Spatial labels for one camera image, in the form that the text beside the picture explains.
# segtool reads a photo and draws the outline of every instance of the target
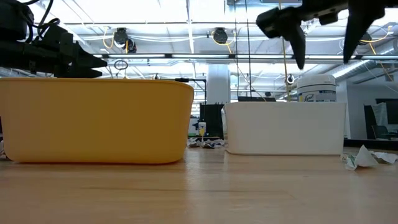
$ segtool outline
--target table surface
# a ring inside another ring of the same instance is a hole
[[[0,162],[0,223],[398,223],[396,165],[188,149],[162,166]]]

